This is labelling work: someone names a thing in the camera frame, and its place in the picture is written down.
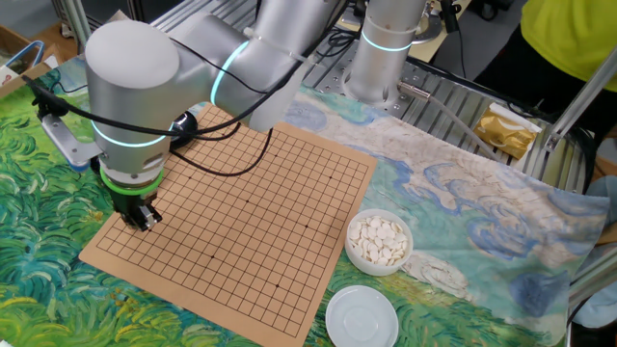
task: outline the blue led ring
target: blue led ring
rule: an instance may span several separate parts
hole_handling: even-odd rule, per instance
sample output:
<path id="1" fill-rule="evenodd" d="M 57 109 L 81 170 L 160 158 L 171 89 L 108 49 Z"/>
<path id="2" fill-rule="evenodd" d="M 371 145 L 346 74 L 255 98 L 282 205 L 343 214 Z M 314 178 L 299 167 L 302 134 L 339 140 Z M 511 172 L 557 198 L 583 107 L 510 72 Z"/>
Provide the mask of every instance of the blue led ring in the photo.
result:
<path id="1" fill-rule="evenodd" d="M 384 50 L 384 51 L 387 51 L 387 52 L 400 52 L 402 50 L 409 49 L 409 47 L 412 46 L 411 42 L 408 45 L 406 45 L 405 47 L 400 47 L 400 48 L 387 48 L 387 47 L 384 47 L 384 46 L 380 46 L 379 44 L 373 42 L 372 40 L 369 40 L 368 37 L 366 36 L 366 34 L 364 33 L 364 30 L 362 30 L 362 37 L 366 40 L 366 42 L 368 42 L 373 47 L 381 49 L 381 50 Z"/>
<path id="2" fill-rule="evenodd" d="M 118 145 L 118 146 L 122 146 L 122 147 L 132 147 L 132 148 L 141 148 L 141 147 L 148 147 L 148 146 L 152 146 L 152 145 L 156 145 L 159 142 L 163 141 L 163 139 L 165 139 L 165 135 L 162 135 L 161 137 L 159 137 L 156 140 L 152 140 L 150 142 L 146 142 L 146 143 L 140 143 L 140 144 L 129 144 L 129 143 L 124 143 L 122 141 L 118 141 L 118 140 L 114 140 L 112 138 L 110 138 L 109 136 L 103 134 L 102 131 L 100 131 L 97 127 L 96 124 L 94 124 L 94 121 L 91 120 L 91 123 L 93 124 L 93 128 L 94 130 L 98 133 L 98 135 L 100 135 L 103 139 L 109 141 L 110 143 L 114 144 L 114 145 Z M 172 129 L 174 128 L 174 124 L 172 123 L 172 126 L 170 126 L 170 131 L 172 131 Z"/>
<path id="3" fill-rule="evenodd" d="M 231 55 L 228 57 L 228 59 L 223 64 L 223 67 L 221 67 L 221 69 L 219 70 L 219 74 L 216 76 L 216 79 L 214 80 L 214 84 L 212 85 L 212 92 L 210 92 L 210 102 L 212 103 L 212 105 L 216 106 L 216 100 L 215 100 L 216 92 L 218 91 L 219 86 L 221 85 L 221 80 L 223 80 L 223 76 L 225 75 L 225 70 L 229 68 L 231 63 L 233 63 L 233 60 L 235 59 L 235 57 L 237 57 L 238 54 L 240 54 L 244 50 L 244 48 L 247 47 L 247 45 L 249 45 L 248 41 L 245 41 L 244 43 L 240 44 L 231 53 Z"/>

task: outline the wire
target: wire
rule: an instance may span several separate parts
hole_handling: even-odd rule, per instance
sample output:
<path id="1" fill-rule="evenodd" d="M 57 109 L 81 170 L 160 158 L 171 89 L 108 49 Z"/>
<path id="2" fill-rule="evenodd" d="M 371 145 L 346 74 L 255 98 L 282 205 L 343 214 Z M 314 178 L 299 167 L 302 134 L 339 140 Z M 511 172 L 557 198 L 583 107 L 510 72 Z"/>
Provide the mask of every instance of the wire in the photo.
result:
<path id="1" fill-rule="evenodd" d="M 225 70 L 224 68 L 219 67 L 219 66 L 217 66 L 216 64 L 214 64 L 214 63 L 210 62 L 210 61 L 209 61 L 209 60 L 207 60 L 205 57 L 203 57 L 203 55 L 201 55 L 200 53 L 198 53 L 197 51 L 195 51 L 193 48 L 191 48 L 191 47 L 187 46 L 186 44 L 184 44 L 184 43 L 180 42 L 179 40 L 176 40 L 176 39 L 174 39 L 174 38 L 170 38 L 170 40 L 172 40 L 173 42 L 175 42 L 175 43 L 177 43 L 177 44 L 181 45 L 181 46 L 182 46 L 182 47 L 184 47 L 186 50 L 190 51 L 191 53 L 195 54 L 196 56 L 200 57 L 203 61 L 205 61 L 206 63 L 210 64 L 212 67 L 214 67 L 214 68 L 216 68 L 216 69 L 218 69 L 218 70 L 220 70 L 220 71 L 222 71 L 222 72 L 224 72 L 224 73 L 228 74 L 230 77 L 232 77 L 234 80 L 236 80 L 236 81 L 240 82 L 240 84 L 241 84 L 241 85 L 243 85 L 244 87 L 246 87 L 246 88 L 247 88 L 248 90 L 250 90 L 251 92 L 254 92 L 254 93 L 260 93 L 260 94 L 266 94 L 266 93 L 267 93 L 267 92 L 264 92 L 264 91 L 259 91 L 259 90 L 255 89 L 255 88 L 253 88 L 253 87 L 249 86 L 249 85 L 248 85 L 248 84 L 246 84 L 243 80 L 241 80 L 238 76 L 236 76 L 236 75 L 234 75 L 233 73 L 231 73 L 231 72 L 229 72 L 229 71 Z"/>
<path id="2" fill-rule="evenodd" d="M 336 24 L 336 19 L 339 18 L 344 13 L 346 8 L 347 8 L 347 2 L 343 3 L 343 6 L 342 6 L 341 10 L 338 13 L 335 12 L 336 11 L 336 7 L 333 9 L 333 12 L 330 15 L 330 23 L 324 29 L 324 31 L 322 32 L 321 36 L 311 46 L 309 46 L 305 50 L 305 52 L 302 55 L 303 57 L 307 58 L 310 55 L 310 53 L 312 53 L 317 48 L 317 46 L 328 35 L 328 33 L 332 30 L 332 28 Z M 197 52 L 193 51 L 192 49 L 190 49 L 190 48 L 188 48 L 188 49 L 191 52 L 197 54 Z M 74 113 L 76 115 L 79 115 L 79 116 L 81 116 L 83 118 L 86 118 L 88 120 L 93 120 L 93 121 L 96 121 L 96 122 L 100 122 L 102 124 L 114 126 L 114 127 L 117 127 L 117 128 L 120 128 L 120 129 L 124 129 L 124 130 L 130 130 L 130 131 L 135 131 L 135 132 L 140 132 L 140 133 L 150 134 L 150 135 L 180 136 L 180 137 L 191 136 L 191 137 L 195 137 L 196 135 L 203 135 L 203 134 L 215 132 L 217 130 L 221 130 L 223 128 L 226 128 L 226 127 L 228 127 L 228 126 L 230 126 L 230 125 L 232 125 L 232 124 L 234 124 L 234 123 L 236 123 L 238 121 L 241 121 L 244 118 L 246 118 L 257 107 L 261 106 L 261 104 L 263 104 L 270 96 L 272 96 L 275 92 L 277 92 L 282 87 L 284 87 L 287 84 L 287 82 L 291 79 L 293 74 L 296 72 L 296 70 L 300 67 L 301 64 L 302 64 L 302 62 L 296 62 L 294 64 L 294 66 L 286 73 L 286 75 L 282 79 L 280 79 L 279 82 L 277 82 L 277 84 L 270 91 L 268 91 L 256 103 L 254 103 L 251 107 L 249 107 L 247 110 L 242 112 L 237 117 L 234 117 L 231 120 L 225 121 L 225 122 L 223 122 L 221 124 L 218 124 L 218 125 L 215 125 L 215 126 L 212 126 L 212 127 L 208 127 L 208 128 L 200 129 L 200 130 L 196 130 L 196 131 L 191 131 L 191 132 L 168 131 L 168 130 L 152 129 L 152 128 L 142 127 L 142 126 L 138 126 L 138 125 L 132 125 L 132 124 L 116 121 L 116 120 L 108 120 L 108 119 L 105 119 L 105 118 L 103 118 L 101 116 L 94 115 L 92 113 L 86 112 L 84 110 L 81 110 L 81 109 L 79 109 L 79 108 L 69 104 L 64 99 L 59 98 L 58 96 L 54 95 L 50 91 L 48 91 L 48 90 L 40 87 L 39 85 L 37 85 L 28 76 L 22 75 L 21 78 L 26 82 L 26 84 L 28 84 L 28 86 L 31 89 L 33 89 L 33 91 L 37 91 L 39 93 L 37 98 L 40 98 L 42 96 L 42 97 L 45 98 L 45 101 L 53 104 L 54 106 L 56 106 L 56 107 L 58 107 L 60 109 L 64 109 L 64 110 L 70 111 L 70 112 L 72 112 L 72 113 Z"/>
<path id="3" fill-rule="evenodd" d="M 572 321 L 577 316 L 577 313 L 587 303 L 589 299 L 591 299 L 591 297 L 586 298 L 585 300 L 581 301 L 580 304 L 578 304 L 577 308 L 575 308 L 575 310 L 573 310 L 572 313 L 570 313 L 570 317 L 568 317 L 568 321 L 566 322 L 566 327 L 568 327 L 572 323 Z"/>
<path id="4" fill-rule="evenodd" d="M 48 88 L 48 90 L 50 92 L 52 92 L 52 93 L 54 91 L 54 87 L 56 87 L 57 82 L 60 82 L 60 80 L 62 79 L 62 73 L 60 73 L 60 71 L 58 69 L 52 69 L 51 71 L 49 71 L 49 73 L 47 75 L 48 76 L 53 76 L 54 72 L 56 72 L 58 74 L 58 76 L 53 78 L 53 82 L 51 83 L 51 87 Z"/>
<path id="5" fill-rule="evenodd" d="M 51 92 L 53 92 L 53 90 L 54 90 L 54 88 L 55 88 L 56 86 L 60 86 L 60 89 L 61 89 L 64 93 L 75 93 L 75 92 L 77 92 L 77 91 L 81 91 L 81 90 L 83 90 L 84 88 L 88 87 L 88 85 L 83 85 L 83 86 L 81 86 L 81 87 L 77 87 L 77 88 L 75 88 L 74 90 L 67 91 L 67 90 L 65 89 L 65 86 L 63 86 L 63 85 L 62 85 L 62 82 L 58 81 L 58 82 L 55 82 L 55 83 L 51 86 L 51 88 L 50 88 L 49 90 L 50 90 Z"/>
<path id="6" fill-rule="evenodd" d="M 463 77 L 467 79 L 467 73 L 465 72 L 465 54 L 463 54 L 463 34 L 459 27 L 459 46 L 461 47 L 461 68 L 463 69 Z"/>
<path id="7" fill-rule="evenodd" d="M 477 135 L 475 135 L 473 131 L 469 129 L 469 127 L 462 120 L 459 120 L 459 118 L 456 117 L 456 114 L 454 114 L 452 110 L 447 108 L 447 106 L 445 106 L 441 101 L 439 101 L 434 96 L 429 96 L 428 100 L 432 102 L 433 105 L 437 106 L 440 110 L 442 110 L 442 112 L 445 113 L 448 117 L 450 117 L 450 119 L 454 121 L 459 127 L 461 127 L 461 129 L 463 129 L 463 131 L 465 131 L 465 133 L 469 137 L 471 137 L 471 139 L 478 146 L 480 146 L 480 148 L 482 148 L 491 159 L 499 162 L 499 158 L 497 158 L 496 154 L 493 153 L 493 151 L 489 148 L 489 146 L 484 141 L 482 141 Z"/>
<path id="8" fill-rule="evenodd" d="M 326 36 L 328 36 L 328 33 L 330 33 L 330 31 L 334 28 L 334 26 L 336 24 L 336 19 L 343 15 L 343 13 L 345 12 L 346 8 L 347 8 L 347 1 L 345 3 L 343 3 L 343 6 L 341 7 L 341 10 L 338 13 L 335 13 L 336 7 L 333 9 L 333 13 L 330 15 L 330 23 L 324 29 L 324 31 L 321 34 L 321 36 L 319 37 L 319 39 L 317 39 L 311 46 L 309 46 L 303 52 L 303 54 L 302 54 L 303 57 L 308 58 L 310 53 L 312 53 L 315 49 L 317 49 L 317 47 L 319 46 L 321 41 L 324 38 L 326 38 Z M 279 80 L 279 82 L 266 95 L 264 95 L 262 98 L 260 98 L 255 104 L 253 104 L 251 107 L 249 107 L 246 111 L 244 111 L 243 113 L 241 113 L 237 117 L 235 117 L 235 118 L 233 118 L 231 120 L 228 120 L 226 122 L 223 122 L 223 123 L 221 123 L 219 125 L 215 125 L 215 126 L 212 126 L 212 127 L 206 128 L 206 129 L 198 130 L 195 133 L 196 134 L 206 134 L 206 133 L 209 133 L 209 132 L 214 132 L 214 131 L 223 129 L 225 127 L 228 127 L 228 126 L 234 124 L 237 121 L 243 120 L 245 117 L 250 115 L 257 107 L 261 106 L 261 104 L 266 102 L 266 100 L 270 96 L 272 96 L 274 93 L 276 93 L 282 87 L 284 87 L 287 84 L 287 82 L 291 79 L 293 74 L 296 72 L 296 70 L 301 65 L 302 65 L 302 62 L 296 62 L 293 65 L 293 67 L 287 72 L 287 74 L 281 80 Z"/>
<path id="9" fill-rule="evenodd" d="M 236 124 L 236 126 L 233 128 L 233 130 L 229 131 L 228 134 L 225 134 L 223 136 L 219 136 L 219 137 L 216 137 L 216 138 L 211 138 L 211 137 L 207 137 L 207 136 L 194 136 L 193 138 L 196 139 L 196 140 L 202 140 L 202 141 L 223 141 L 223 140 L 226 140 L 226 139 L 230 138 L 235 133 L 237 133 L 238 130 L 240 130 L 240 126 L 241 126 L 241 124 L 240 124 L 240 122 L 238 122 Z"/>
<path id="10" fill-rule="evenodd" d="M 255 21 L 259 17 L 259 10 L 261 10 L 261 0 L 257 0 L 257 4 L 255 5 Z"/>
<path id="11" fill-rule="evenodd" d="M 328 38 L 328 45 L 331 48 L 339 48 L 339 49 L 331 53 L 321 53 L 317 51 L 317 54 L 319 54 L 320 56 L 324 58 L 330 58 L 330 57 L 337 56 L 338 54 L 346 51 L 354 43 L 355 40 L 360 38 L 363 25 L 364 23 L 362 22 L 360 25 L 360 29 L 358 29 L 357 32 L 353 30 L 334 28 L 332 30 L 334 33 L 330 35 L 330 37 Z"/>
<path id="12" fill-rule="evenodd" d="M 176 157 L 180 158 L 180 160 L 186 162 L 189 165 L 194 166 L 197 169 L 200 169 L 206 173 L 209 174 L 215 174 L 218 176 L 223 176 L 223 177 L 235 177 L 235 176 L 239 176 L 241 174 L 245 174 L 247 172 L 249 172 L 250 170 L 252 170 L 255 166 L 257 166 L 257 164 L 259 164 L 259 162 L 261 161 L 261 159 L 263 159 L 263 156 L 265 155 L 268 146 L 270 145 L 270 140 L 272 139 L 272 133 L 273 133 L 274 129 L 270 129 L 270 131 L 268 131 L 268 137 L 266 138 L 266 143 L 263 146 L 263 149 L 261 150 L 261 153 L 259 154 L 259 156 L 257 157 L 257 159 L 253 162 L 253 164 L 251 164 L 248 168 L 244 169 L 241 172 L 237 172 L 237 173 L 220 173 L 220 172 L 215 172 L 213 170 L 208 169 L 207 167 L 198 164 L 196 162 L 194 162 L 193 160 L 185 157 L 184 155 L 178 153 L 175 149 L 170 149 L 170 153 L 175 155 Z"/>

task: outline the black cable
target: black cable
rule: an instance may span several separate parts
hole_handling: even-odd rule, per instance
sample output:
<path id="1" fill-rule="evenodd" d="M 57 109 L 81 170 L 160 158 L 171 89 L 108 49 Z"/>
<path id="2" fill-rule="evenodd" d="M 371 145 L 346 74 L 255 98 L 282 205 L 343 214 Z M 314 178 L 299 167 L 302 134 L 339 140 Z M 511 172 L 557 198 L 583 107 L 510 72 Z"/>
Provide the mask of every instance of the black cable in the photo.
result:
<path id="1" fill-rule="evenodd" d="M 585 303 L 587 303 L 587 301 L 591 299 L 591 297 L 583 300 L 580 302 L 580 304 L 578 304 L 577 308 L 575 308 L 575 310 L 572 311 L 572 313 L 570 313 L 570 317 L 568 317 L 568 321 L 566 322 L 566 327 L 568 327 L 572 321 L 575 319 L 575 317 L 577 316 L 577 313 L 580 311 L 580 309 L 585 305 Z"/>
<path id="2" fill-rule="evenodd" d="M 336 7 L 333 9 L 333 13 L 330 15 L 330 23 L 327 25 L 326 29 L 324 29 L 323 33 L 321 34 L 321 36 L 319 37 L 319 39 L 317 39 L 311 46 L 309 46 L 302 54 L 302 56 L 304 58 L 308 58 L 310 53 L 312 53 L 315 49 L 317 49 L 317 47 L 319 46 L 319 44 L 321 43 L 321 41 L 326 38 L 326 36 L 328 36 L 328 33 L 330 33 L 330 31 L 334 28 L 335 24 L 336 24 L 336 20 L 341 17 L 343 15 L 343 13 L 345 12 L 345 9 L 347 8 L 347 2 L 343 3 L 343 6 L 341 7 L 341 10 L 338 13 L 335 13 Z M 296 70 L 302 65 L 303 62 L 296 62 L 293 67 L 291 68 L 290 71 L 288 71 L 286 73 L 286 75 L 279 80 L 279 82 L 264 96 L 262 96 L 256 103 L 254 103 L 251 107 L 249 107 L 247 110 L 245 110 L 243 113 L 241 113 L 240 115 L 238 115 L 237 117 L 234 117 L 231 120 L 228 120 L 226 122 L 223 122 L 219 125 L 215 125 L 206 129 L 202 129 L 202 130 L 198 130 L 195 132 L 195 134 L 206 134 L 209 132 L 213 132 L 213 131 L 217 131 L 220 129 L 223 129 L 225 127 L 228 127 L 232 124 L 234 124 L 237 121 L 241 121 L 244 118 L 246 118 L 248 115 L 250 115 L 257 107 L 261 106 L 262 103 L 266 102 L 266 100 L 272 96 L 274 93 L 276 93 L 278 90 L 280 90 L 282 87 L 284 87 L 287 82 L 289 82 L 289 80 L 291 79 L 291 77 L 293 76 L 293 74 L 296 72 Z"/>
<path id="3" fill-rule="evenodd" d="M 238 122 L 236 124 L 236 126 L 233 128 L 233 130 L 229 131 L 228 134 L 216 137 L 216 138 L 211 138 L 211 137 L 207 137 L 207 136 L 194 136 L 193 138 L 196 140 L 202 140 L 202 141 L 223 141 L 226 140 L 228 138 L 230 138 L 231 136 L 233 136 L 235 133 L 238 132 L 238 130 L 240 130 L 240 126 L 241 124 Z"/>
<path id="4" fill-rule="evenodd" d="M 175 155 L 176 157 L 178 157 L 180 160 L 186 162 L 189 165 L 194 166 L 197 169 L 200 169 L 206 173 L 209 174 L 215 174 L 218 176 L 223 176 L 223 177 L 235 177 L 235 176 L 239 176 L 241 174 L 245 174 L 247 172 L 249 172 L 250 170 L 252 170 L 255 166 L 257 166 L 257 164 L 259 164 L 259 162 L 261 161 L 261 159 L 263 159 L 263 156 L 265 155 L 268 146 L 270 145 L 270 139 L 272 139 L 272 133 L 273 133 L 274 129 L 270 129 L 270 131 L 268 131 L 268 137 L 266 138 L 266 143 L 263 146 L 263 149 L 261 150 L 261 153 L 259 154 L 259 156 L 257 157 L 257 159 L 253 162 L 253 164 L 251 164 L 248 168 L 244 169 L 241 172 L 237 172 L 237 173 L 219 173 L 219 172 L 215 172 L 213 170 L 208 169 L 207 167 L 198 164 L 194 161 L 192 161 L 191 159 L 185 157 L 184 155 L 178 153 L 175 149 L 170 149 L 170 153 Z"/>
<path id="5" fill-rule="evenodd" d="M 461 68 L 463 69 L 463 77 L 467 79 L 467 73 L 465 72 L 465 55 L 463 54 L 463 34 L 461 34 L 461 28 L 459 27 L 459 46 L 461 47 Z"/>
<path id="6" fill-rule="evenodd" d="M 484 87 L 482 85 L 479 85 L 479 84 L 477 84 L 477 83 L 475 83 L 473 81 L 469 81 L 469 80 L 467 80 L 465 78 L 461 78 L 461 77 L 455 75 L 454 73 L 452 73 L 452 72 L 450 72 L 450 71 L 448 71 L 446 69 L 430 65 L 430 64 L 428 64 L 428 63 L 426 63 L 424 61 L 421 61 L 418 58 L 414 58 L 412 56 L 407 56 L 406 61 L 409 64 L 412 64 L 412 65 L 417 66 L 417 67 L 421 67 L 423 70 L 425 70 L 427 72 L 431 72 L 431 73 L 436 74 L 436 75 L 438 75 L 440 77 L 448 78 L 449 80 L 451 80 L 454 83 L 460 84 L 460 85 L 462 85 L 464 87 L 467 87 L 467 88 L 475 90 L 475 91 L 479 91 L 481 93 L 485 93 L 485 94 L 487 94 L 489 96 L 492 96 L 494 98 L 501 99 L 501 100 L 505 101 L 508 104 L 515 105 L 518 108 L 520 108 L 521 110 L 523 110 L 524 112 L 526 112 L 529 115 L 531 115 L 533 118 L 540 118 L 540 117 L 545 117 L 546 116 L 546 114 L 544 112 L 542 112 L 542 111 L 540 111 L 537 108 L 534 108 L 532 106 L 526 105 L 526 104 L 520 102 L 519 100 L 517 100 L 517 99 L 515 99 L 513 97 L 510 97 L 508 95 L 504 95 L 502 93 L 495 92 L 494 90 L 486 88 L 486 87 Z"/>
<path id="7" fill-rule="evenodd" d="M 152 128 L 146 128 L 146 127 L 142 127 L 142 126 L 137 126 L 137 125 L 132 125 L 132 124 L 128 124 L 128 123 L 124 123 L 124 122 L 120 122 L 120 121 L 115 121 L 115 120 L 108 120 L 105 119 L 103 117 L 97 116 L 97 115 L 93 115 L 90 112 L 86 112 L 78 107 L 75 107 L 71 104 L 69 104 L 66 100 L 59 98 L 58 96 L 56 96 L 54 93 L 48 91 L 45 88 L 42 88 L 41 86 L 37 85 L 35 83 L 35 81 L 33 81 L 30 77 L 26 76 L 26 75 L 22 75 L 21 79 L 24 80 L 24 82 L 26 82 L 26 84 L 28 85 L 28 87 L 30 87 L 33 91 L 37 91 L 37 93 L 39 93 L 40 95 L 37 96 L 37 98 L 44 98 L 45 102 L 49 102 L 52 105 L 60 108 L 60 109 L 64 109 L 67 111 L 70 111 L 78 116 L 81 116 L 87 120 L 93 120 L 93 121 L 97 121 L 106 125 L 110 125 L 110 126 L 114 126 L 120 129 L 124 129 L 124 130 L 130 130 L 130 131 L 135 131 L 135 132 L 141 132 L 141 133 L 145 133 L 145 134 L 150 134 L 150 135 L 165 135 L 165 136 L 186 136 L 187 134 L 183 133 L 183 132 L 179 132 L 179 131 L 167 131 L 167 130 L 159 130 L 159 129 L 152 129 Z"/>
<path id="8" fill-rule="evenodd" d="M 259 16 L 259 10 L 261 10 L 261 0 L 257 0 L 257 4 L 255 5 L 255 21 L 257 21 L 257 17 Z"/>
<path id="9" fill-rule="evenodd" d="M 241 85 L 243 85 L 244 87 L 246 87 L 248 90 L 250 90 L 251 92 L 254 93 L 260 93 L 260 94 L 266 94 L 267 92 L 264 91 L 259 91 L 251 86 L 249 86 L 248 84 L 246 84 L 243 80 L 241 80 L 238 76 L 234 75 L 233 73 L 225 70 L 222 67 L 217 66 L 216 64 L 210 62 L 207 58 L 203 57 L 203 55 L 201 55 L 200 53 L 198 53 L 197 51 L 195 51 L 193 48 L 187 46 L 186 44 L 180 42 L 179 40 L 176 40 L 174 38 L 170 38 L 170 40 L 172 40 L 173 42 L 181 45 L 182 47 L 184 47 L 186 50 L 190 51 L 191 53 L 195 54 L 196 56 L 200 57 L 200 59 L 202 59 L 203 61 L 205 61 L 206 63 L 210 64 L 212 67 L 226 73 L 229 75 L 229 77 L 233 78 L 234 80 L 238 81 Z"/>
<path id="10" fill-rule="evenodd" d="M 312 53 L 317 48 L 317 46 L 321 43 L 321 41 L 328 35 L 328 33 L 335 26 L 336 19 L 339 18 L 344 13 L 346 8 L 347 8 L 347 2 L 343 3 L 343 6 L 342 6 L 341 10 L 338 13 L 335 13 L 336 7 L 333 9 L 332 14 L 330 15 L 330 23 L 327 25 L 326 29 L 323 31 L 323 33 L 319 37 L 319 39 L 316 40 L 311 46 L 309 46 L 305 50 L 305 52 L 302 55 L 303 57 L 307 58 L 310 55 L 310 53 Z M 286 73 L 286 75 L 281 80 L 279 80 L 279 82 L 277 82 L 277 84 L 269 92 L 267 92 L 256 103 L 254 103 L 251 107 L 249 107 L 247 110 L 242 112 L 237 117 L 235 117 L 235 118 L 233 118 L 231 120 L 225 121 L 225 122 L 223 122 L 221 124 L 209 127 L 209 128 L 200 129 L 200 130 L 191 131 L 191 132 L 180 132 L 180 131 L 168 131 L 168 130 L 152 129 L 152 128 L 146 128 L 146 127 L 132 125 L 132 124 L 128 124 L 128 123 L 123 123 L 123 122 L 120 122 L 120 121 L 108 120 L 108 119 L 105 119 L 103 117 L 100 117 L 100 116 L 91 114 L 89 112 L 83 111 L 83 110 L 81 110 L 81 109 L 79 109 L 79 108 L 69 104 L 64 99 L 59 98 L 58 96 L 54 95 L 50 91 L 48 91 L 48 90 L 40 87 L 39 85 L 37 85 L 28 76 L 22 75 L 21 78 L 26 82 L 26 84 L 28 84 L 28 86 L 33 91 L 37 91 L 40 94 L 37 97 L 41 97 L 42 96 L 45 99 L 46 102 L 49 102 L 49 103 L 55 105 L 56 107 L 58 107 L 60 109 L 68 110 L 68 111 L 70 111 L 70 112 L 72 112 L 72 113 L 74 113 L 76 115 L 79 115 L 79 116 L 81 116 L 83 118 L 86 118 L 88 120 L 93 120 L 93 121 L 96 121 L 96 122 L 100 122 L 100 123 L 103 123 L 103 124 L 106 124 L 106 125 L 110 125 L 110 126 L 114 126 L 114 127 L 117 127 L 117 128 L 120 128 L 120 129 L 124 129 L 124 130 L 141 132 L 141 133 L 150 134 L 150 135 L 180 136 L 180 137 L 191 136 L 191 137 L 195 137 L 196 135 L 203 135 L 203 134 L 215 132 L 217 130 L 221 130 L 223 128 L 226 128 L 226 127 L 228 127 L 228 126 L 230 126 L 230 125 L 232 125 L 232 124 L 234 124 L 234 123 L 236 123 L 238 121 L 241 121 L 244 118 L 246 118 L 257 107 L 261 106 L 261 104 L 263 104 L 270 96 L 272 96 L 275 92 L 277 92 L 282 87 L 284 87 L 287 84 L 287 82 L 291 79 L 291 77 L 293 76 L 295 71 L 301 65 L 302 65 L 302 62 L 296 62 L 294 64 L 294 66 L 291 68 L 291 70 L 288 71 Z"/>
<path id="11" fill-rule="evenodd" d="M 334 28 L 332 30 L 333 34 L 330 35 L 330 37 L 328 38 L 328 45 L 331 48 L 338 48 L 338 50 L 335 50 L 331 53 L 321 53 L 317 51 L 317 54 L 324 58 L 330 58 L 335 57 L 340 53 L 346 51 L 354 43 L 355 40 L 360 38 L 363 25 L 364 23 L 361 23 L 360 29 L 358 29 L 357 32 L 353 30 Z"/>
<path id="12" fill-rule="evenodd" d="M 60 86 L 60 89 L 61 89 L 64 93 L 75 93 L 75 92 L 77 92 L 77 91 L 81 91 L 81 90 L 83 90 L 84 88 L 88 87 L 88 85 L 83 85 L 83 86 L 81 86 L 81 87 L 77 87 L 77 88 L 75 88 L 74 90 L 67 91 L 67 90 L 65 89 L 65 86 L 63 86 L 61 82 L 56 82 L 56 83 L 54 83 L 54 86 L 52 86 L 52 87 L 51 87 L 51 91 L 52 91 L 52 92 L 53 92 L 54 87 L 55 87 L 56 85 Z"/>

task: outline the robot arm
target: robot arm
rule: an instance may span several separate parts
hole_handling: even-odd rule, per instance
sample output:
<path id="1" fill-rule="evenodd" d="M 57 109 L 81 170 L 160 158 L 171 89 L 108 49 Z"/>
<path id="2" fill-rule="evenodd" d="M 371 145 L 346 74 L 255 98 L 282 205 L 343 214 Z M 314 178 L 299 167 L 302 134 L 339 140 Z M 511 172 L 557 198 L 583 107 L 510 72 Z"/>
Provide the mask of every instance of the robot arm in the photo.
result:
<path id="1" fill-rule="evenodd" d="M 216 16 L 196 13 L 170 32 L 136 21 L 116 21 L 94 32 L 86 46 L 91 112 L 108 120 L 169 130 L 186 109 L 209 101 L 237 116 L 255 104 L 323 34 L 344 1 L 264 1 L 247 38 Z M 255 91 L 205 62 L 239 77 Z M 245 119 L 270 129 L 297 92 L 304 62 L 286 85 Z M 161 220 L 151 206 L 170 138 L 93 122 L 102 150 L 100 172 L 124 220 L 141 230 Z"/>
<path id="2" fill-rule="evenodd" d="M 169 36 L 142 22 L 106 24 L 86 45 L 91 112 L 162 131 L 170 130 L 180 114 L 202 101 L 238 116 L 300 65 L 282 88 L 243 120 L 251 129 L 268 130 L 297 92 L 309 68 L 305 57 L 346 4 L 264 0 L 255 28 L 245 31 L 248 36 L 210 13 L 194 14 Z M 348 95 L 374 105 L 396 98 L 400 71 L 425 6 L 426 0 L 371 1 L 358 55 L 344 78 Z M 101 178 L 125 222 L 147 230 L 161 221 L 151 203 L 162 179 L 169 136 L 93 121 L 94 143 L 82 144 L 59 116 L 40 115 L 40 120 L 74 169 L 87 169 L 90 158 L 98 156 Z"/>

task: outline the table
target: table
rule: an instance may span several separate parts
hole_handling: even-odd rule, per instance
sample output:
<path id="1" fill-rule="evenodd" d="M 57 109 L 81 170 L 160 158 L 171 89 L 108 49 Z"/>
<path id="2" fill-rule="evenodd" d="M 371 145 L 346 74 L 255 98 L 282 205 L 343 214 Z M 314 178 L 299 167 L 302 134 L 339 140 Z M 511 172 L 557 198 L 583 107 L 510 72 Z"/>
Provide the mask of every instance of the table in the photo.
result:
<path id="1" fill-rule="evenodd" d="M 84 83 L 84 64 L 77 58 L 59 67 L 66 89 Z M 85 90 L 63 97 L 88 108 Z M 0 335 L 15 346 L 252 346 L 77 259 L 111 201 L 96 175 L 68 167 L 31 101 L 25 88 L 0 100 Z M 352 284 L 392 302 L 397 346 L 562 340 L 568 274 L 593 247 L 606 199 L 556 190 L 333 93 L 303 88 L 284 120 L 378 158 L 361 209 L 396 213 L 416 244 L 406 272 L 385 278 L 360 273 L 343 253 L 307 346 L 332 345 L 325 308 Z M 87 121 L 65 122 L 81 141 L 92 137 Z"/>

